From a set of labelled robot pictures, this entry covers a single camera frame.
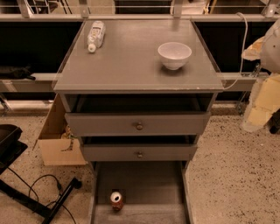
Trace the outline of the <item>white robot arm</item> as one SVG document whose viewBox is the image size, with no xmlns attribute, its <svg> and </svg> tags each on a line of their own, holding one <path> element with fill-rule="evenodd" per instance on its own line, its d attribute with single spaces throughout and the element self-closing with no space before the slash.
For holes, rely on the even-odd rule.
<svg viewBox="0 0 280 224">
<path fill-rule="evenodd" d="M 280 19 L 242 54 L 245 60 L 260 60 L 270 72 L 265 80 L 257 79 L 252 87 L 241 126 L 248 132 L 261 129 L 280 109 Z"/>
</svg>

